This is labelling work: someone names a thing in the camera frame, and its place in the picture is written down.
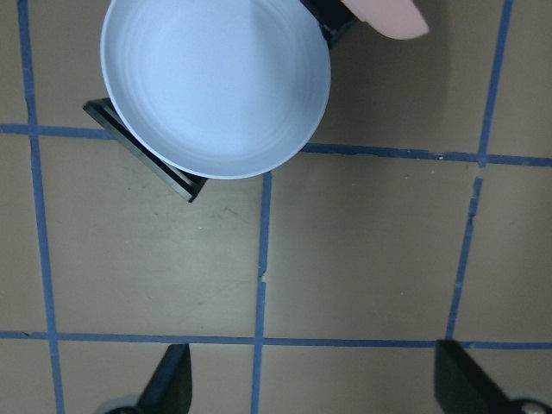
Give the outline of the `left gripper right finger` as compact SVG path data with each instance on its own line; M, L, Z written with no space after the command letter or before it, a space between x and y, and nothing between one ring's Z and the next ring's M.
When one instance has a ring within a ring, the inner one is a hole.
M456 341L436 342L433 390L448 414L522 412Z

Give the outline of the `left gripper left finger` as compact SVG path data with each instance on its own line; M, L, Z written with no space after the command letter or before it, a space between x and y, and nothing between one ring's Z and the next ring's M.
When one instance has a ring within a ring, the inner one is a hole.
M170 345L142 392L141 413L183 413L191 408L191 350L188 344Z

